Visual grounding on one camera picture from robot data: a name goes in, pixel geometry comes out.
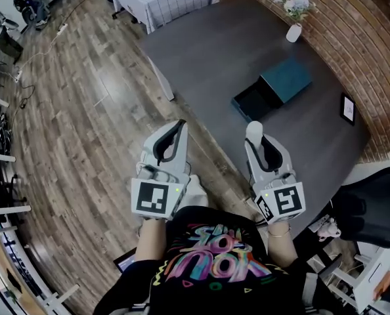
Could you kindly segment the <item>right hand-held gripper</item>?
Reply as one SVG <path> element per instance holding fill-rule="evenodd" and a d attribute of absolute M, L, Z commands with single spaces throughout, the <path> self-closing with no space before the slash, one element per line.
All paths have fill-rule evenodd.
<path fill-rule="evenodd" d="M 275 138 L 262 138 L 263 164 L 253 143 L 245 138 L 254 204 L 262 215 L 256 225 L 270 225 L 293 219 L 306 210 L 303 183 L 297 182 L 289 152 Z"/>

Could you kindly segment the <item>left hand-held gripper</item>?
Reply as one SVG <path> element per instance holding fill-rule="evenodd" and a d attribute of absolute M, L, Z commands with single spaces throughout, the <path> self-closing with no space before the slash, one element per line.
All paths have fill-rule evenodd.
<path fill-rule="evenodd" d="M 171 220 L 190 181 L 186 172 L 188 125 L 183 119 L 150 135 L 131 179 L 131 211 L 147 219 Z"/>

